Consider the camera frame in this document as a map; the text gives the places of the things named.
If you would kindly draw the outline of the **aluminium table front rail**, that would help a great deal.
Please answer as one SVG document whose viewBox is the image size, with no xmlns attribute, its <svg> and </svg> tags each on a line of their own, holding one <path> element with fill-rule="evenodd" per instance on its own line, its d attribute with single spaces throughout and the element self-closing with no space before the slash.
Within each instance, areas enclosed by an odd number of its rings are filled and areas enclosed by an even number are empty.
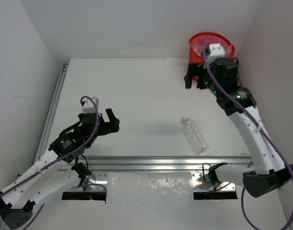
<svg viewBox="0 0 293 230">
<path fill-rule="evenodd" d="M 146 157 L 146 156 L 87 156 L 80 158 L 88 163 L 93 171 L 107 172 L 177 172 L 198 171 L 210 165 L 225 162 L 229 165 L 246 167 L 252 160 L 250 156 L 202 156 L 202 157 Z"/>
</svg>

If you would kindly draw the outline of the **red mesh plastic bin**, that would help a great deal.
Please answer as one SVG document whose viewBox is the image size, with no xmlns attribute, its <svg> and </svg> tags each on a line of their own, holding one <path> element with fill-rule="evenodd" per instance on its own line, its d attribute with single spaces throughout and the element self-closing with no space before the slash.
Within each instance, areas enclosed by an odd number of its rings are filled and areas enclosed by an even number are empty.
<svg viewBox="0 0 293 230">
<path fill-rule="evenodd" d="M 201 32 L 192 36 L 188 42 L 188 63 L 204 63 L 204 59 L 201 56 L 201 53 L 203 52 L 203 45 L 205 42 L 208 42 L 209 44 L 221 44 L 225 49 L 225 58 L 234 57 L 235 47 L 226 37 L 215 32 Z"/>
</svg>

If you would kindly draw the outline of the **aluminium table rail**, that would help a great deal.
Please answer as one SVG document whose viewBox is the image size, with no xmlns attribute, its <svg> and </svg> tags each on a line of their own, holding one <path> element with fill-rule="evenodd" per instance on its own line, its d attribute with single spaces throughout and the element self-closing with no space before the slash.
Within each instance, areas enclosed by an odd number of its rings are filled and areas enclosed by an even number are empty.
<svg viewBox="0 0 293 230">
<path fill-rule="evenodd" d="M 52 124 L 53 124 L 53 120 L 56 114 L 56 110 L 57 110 L 57 106 L 59 103 L 59 98 L 60 98 L 60 94 L 62 91 L 62 87 L 64 84 L 64 80 L 68 71 L 68 67 L 69 67 L 70 62 L 68 61 L 67 63 L 65 63 L 60 71 L 59 77 L 58 77 L 58 81 L 54 90 L 54 94 L 52 97 L 52 101 L 49 107 L 49 111 L 47 114 L 47 118 L 46 118 L 46 122 L 44 125 L 44 129 L 41 135 L 41 139 L 38 145 L 38 149 L 36 152 L 36 155 L 34 157 L 34 163 L 41 157 L 41 155 L 44 153 L 44 151 L 47 149 L 47 144 L 48 144 L 48 139 L 51 133 L 51 129 L 52 129 Z"/>
<path fill-rule="evenodd" d="M 146 157 L 146 156 L 87 156 L 80 158 L 88 163 L 93 171 L 107 172 L 177 172 L 198 171 L 210 165 L 225 162 L 229 165 L 246 167 L 252 160 L 250 156 L 202 156 L 202 157 Z"/>
<path fill-rule="evenodd" d="M 238 129 L 252 159 L 261 161 L 267 155 L 267 140 L 261 132 L 264 126 L 257 103 L 251 91 L 241 86 L 239 80 L 237 86 L 236 90 L 229 92 L 229 95 L 237 101 L 232 103 L 229 118 Z"/>
</svg>

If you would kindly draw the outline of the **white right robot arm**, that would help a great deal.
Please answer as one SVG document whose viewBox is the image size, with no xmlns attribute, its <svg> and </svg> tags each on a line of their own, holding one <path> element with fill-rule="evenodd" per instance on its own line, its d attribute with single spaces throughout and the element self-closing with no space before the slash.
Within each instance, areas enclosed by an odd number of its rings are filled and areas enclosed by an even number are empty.
<svg viewBox="0 0 293 230">
<path fill-rule="evenodd" d="M 209 89 L 217 104 L 238 129 L 251 155 L 252 168 L 218 163 L 209 168 L 208 182 L 216 186 L 231 182 L 244 187 L 253 197 L 260 197 L 293 182 L 293 164 L 287 164 L 274 148 L 260 119 L 251 91 L 241 86 L 237 77 L 238 59 L 220 57 L 211 64 L 189 63 L 185 87 L 190 89 L 193 77 L 197 88 Z"/>
</svg>

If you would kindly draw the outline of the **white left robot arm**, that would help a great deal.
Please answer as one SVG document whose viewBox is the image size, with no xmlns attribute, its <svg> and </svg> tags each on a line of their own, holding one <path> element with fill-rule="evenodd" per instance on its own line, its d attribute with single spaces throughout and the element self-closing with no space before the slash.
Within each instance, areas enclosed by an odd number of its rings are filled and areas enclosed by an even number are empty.
<svg viewBox="0 0 293 230">
<path fill-rule="evenodd" d="M 11 229 L 27 226 L 34 208 L 49 198 L 92 176 L 82 162 L 67 170 L 65 177 L 53 183 L 49 179 L 60 169 L 76 160 L 90 148 L 98 136 L 119 131 L 120 120 L 112 109 L 106 109 L 109 121 L 95 109 L 83 109 L 79 121 L 61 131 L 44 154 L 12 184 L 0 190 L 0 217 Z"/>
</svg>

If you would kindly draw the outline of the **aluminium table left rail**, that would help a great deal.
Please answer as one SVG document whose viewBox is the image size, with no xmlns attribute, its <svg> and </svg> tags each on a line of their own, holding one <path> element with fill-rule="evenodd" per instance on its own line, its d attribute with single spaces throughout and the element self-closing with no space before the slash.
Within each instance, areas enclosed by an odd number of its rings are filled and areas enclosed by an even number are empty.
<svg viewBox="0 0 293 230">
<path fill-rule="evenodd" d="M 54 94 L 52 97 L 52 101 L 49 107 L 49 111 L 47 114 L 47 118 L 46 118 L 46 122 L 44 125 L 44 129 L 41 135 L 41 139 L 38 145 L 38 149 L 36 152 L 36 155 L 34 157 L 34 163 L 41 157 L 41 155 L 44 153 L 44 151 L 47 149 L 47 144 L 48 144 L 48 139 L 51 133 L 51 129 L 52 129 L 52 124 L 53 124 L 53 120 L 56 114 L 56 110 L 57 110 L 57 106 L 59 103 L 59 98 L 60 98 L 60 94 L 62 91 L 62 87 L 64 84 L 64 80 L 68 71 L 68 67 L 69 67 L 70 62 L 68 61 L 67 63 L 65 63 L 60 71 L 59 77 L 58 77 L 58 81 L 54 90 Z"/>
</svg>

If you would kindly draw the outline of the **translucent plastic sheet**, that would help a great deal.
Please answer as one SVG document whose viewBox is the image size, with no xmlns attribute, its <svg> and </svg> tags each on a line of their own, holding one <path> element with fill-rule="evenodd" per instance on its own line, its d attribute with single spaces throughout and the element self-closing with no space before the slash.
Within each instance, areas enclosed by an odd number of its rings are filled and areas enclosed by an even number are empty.
<svg viewBox="0 0 293 230">
<path fill-rule="evenodd" d="M 109 201 L 134 204 L 193 200 L 188 172 L 110 172 L 107 191 Z"/>
</svg>

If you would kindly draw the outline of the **clear unlabelled bottle white cap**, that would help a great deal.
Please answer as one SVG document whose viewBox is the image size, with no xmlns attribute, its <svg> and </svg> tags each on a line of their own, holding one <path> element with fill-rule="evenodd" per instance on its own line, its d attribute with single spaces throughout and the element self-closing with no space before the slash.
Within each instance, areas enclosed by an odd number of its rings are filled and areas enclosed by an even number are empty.
<svg viewBox="0 0 293 230">
<path fill-rule="evenodd" d="M 209 146 L 196 123 L 188 117 L 183 117 L 180 122 L 182 132 L 193 151 L 196 154 L 204 153 Z"/>
</svg>

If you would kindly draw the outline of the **aluminium table right rail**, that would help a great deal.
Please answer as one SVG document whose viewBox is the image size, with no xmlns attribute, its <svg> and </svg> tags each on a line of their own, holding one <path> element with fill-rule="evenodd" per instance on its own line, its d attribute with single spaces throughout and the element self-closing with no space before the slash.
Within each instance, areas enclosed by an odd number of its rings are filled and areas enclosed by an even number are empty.
<svg viewBox="0 0 293 230">
<path fill-rule="evenodd" d="M 237 101 L 232 103 L 229 118 L 238 129 L 252 159 L 261 161 L 267 155 L 267 140 L 261 132 L 264 126 L 257 103 L 251 91 L 241 86 L 239 80 L 237 86 L 236 90 L 229 92 L 229 95 Z"/>
</svg>

